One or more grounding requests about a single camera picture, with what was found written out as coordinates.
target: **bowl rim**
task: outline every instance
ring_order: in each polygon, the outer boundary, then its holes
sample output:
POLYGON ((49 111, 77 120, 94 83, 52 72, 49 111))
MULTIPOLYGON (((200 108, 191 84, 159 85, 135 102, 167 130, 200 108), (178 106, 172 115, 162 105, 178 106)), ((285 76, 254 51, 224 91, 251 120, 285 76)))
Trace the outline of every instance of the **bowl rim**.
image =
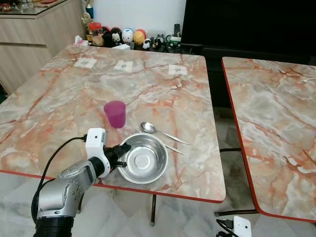
POLYGON ((161 172, 157 177, 155 177, 153 180, 151 180, 150 182, 148 182, 148 181, 135 181, 135 180, 129 178, 128 176, 126 176, 126 175, 123 173, 123 169, 125 169, 125 168, 123 168, 123 167, 118 167, 118 171, 119 171, 119 173, 121 174, 121 176, 122 176, 125 180, 127 180, 127 181, 129 181, 129 182, 131 182, 131 183, 134 183, 134 184, 150 184, 150 183, 156 181, 157 179, 159 179, 159 178, 165 173, 165 171, 166 171, 166 169, 167 169, 167 166, 168 166, 168 163, 169 163, 169 154, 168 154, 168 151, 167 151, 166 146, 164 145, 164 143, 163 143, 159 138, 157 138, 156 136, 154 136, 154 135, 152 135, 152 134, 148 134, 148 133, 145 133, 145 132, 135 133, 135 134, 132 134, 132 135, 126 137, 126 138, 120 143, 120 145, 123 145, 128 139, 130 139, 130 138, 132 138, 132 137, 140 136, 140 135, 145 135, 145 136, 152 137, 152 138, 156 139, 156 140, 161 144, 161 146, 162 146, 162 148, 163 148, 163 150, 164 150, 164 152, 165 152, 165 154, 166 154, 166 162, 165 162, 165 166, 164 166, 162 172, 161 172))

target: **black tv screen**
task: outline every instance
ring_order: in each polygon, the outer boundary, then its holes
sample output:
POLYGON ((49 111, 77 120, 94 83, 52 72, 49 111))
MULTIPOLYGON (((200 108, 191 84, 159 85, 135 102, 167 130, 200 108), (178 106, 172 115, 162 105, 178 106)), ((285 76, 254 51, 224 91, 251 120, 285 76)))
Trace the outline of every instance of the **black tv screen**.
POLYGON ((315 0, 187 0, 182 43, 315 56, 315 0))

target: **marble floor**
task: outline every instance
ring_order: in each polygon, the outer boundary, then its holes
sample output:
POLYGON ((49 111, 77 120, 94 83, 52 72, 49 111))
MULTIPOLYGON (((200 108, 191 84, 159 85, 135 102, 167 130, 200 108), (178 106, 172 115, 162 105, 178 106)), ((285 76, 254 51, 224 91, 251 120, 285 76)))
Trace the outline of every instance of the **marble floor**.
MULTIPOLYGON (((230 111, 215 109, 220 148, 239 147, 230 111)), ((150 226, 148 194, 90 188, 75 218, 74 237, 215 237, 221 228, 215 211, 253 209, 241 154, 222 153, 227 196, 222 204, 157 196, 156 225, 150 226)), ((35 232, 30 205, 39 179, 0 173, 0 237, 31 237, 35 232)), ((314 224, 241 215, 250 220, 253 237, 315 237, 314 224)), ((232 219, 232 216, 220 217, 232 219)))

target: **spoon handle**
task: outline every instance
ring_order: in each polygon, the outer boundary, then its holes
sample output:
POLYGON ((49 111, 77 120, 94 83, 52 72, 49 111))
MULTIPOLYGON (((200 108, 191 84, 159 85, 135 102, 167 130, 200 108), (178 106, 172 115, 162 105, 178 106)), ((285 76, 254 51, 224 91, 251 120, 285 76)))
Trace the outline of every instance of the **spoon handle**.
POLYGON ((181 139, 179 139, 179 138, 177 138, 177 137, 174 137, 174 136, 172 136, 172 135, 170 135, 170 134, 168 134, 168 133, 165 133, 165 132, 161 132, 161 133, 164 134, 164 135, 166 135, 167 137, 170 137, 171 139, 173 139, 173 140, 175 140, 175 141, 177 141, 177 142, 181 142, 181 143, 183 143, 183 144, 189 145, 188 142, 185 142, 185 141, 183 141, 183 140, 181 140, 181 139))
POLYGON ((167 148, 169 148, 170 150, 173 150, 173 151, 175 151, 175 152, 177 152, 177 153, 180 153, 180 154, 184 155, 183 152, 181 152, 181 151, 175 149, 174 147, 168 146, 168 145, 166 145, 166 144, 165 144, 165 146, 166 146, 167 148))

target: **white wall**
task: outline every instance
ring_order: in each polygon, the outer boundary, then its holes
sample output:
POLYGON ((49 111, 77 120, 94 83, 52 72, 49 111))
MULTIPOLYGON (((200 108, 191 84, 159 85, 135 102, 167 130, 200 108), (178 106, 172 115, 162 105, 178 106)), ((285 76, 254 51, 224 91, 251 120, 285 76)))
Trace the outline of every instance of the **white wall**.
POLYGON ((144 29, 147 33, 182 30, 186 0, 94 0, 94 21, 103 26, 144 29))

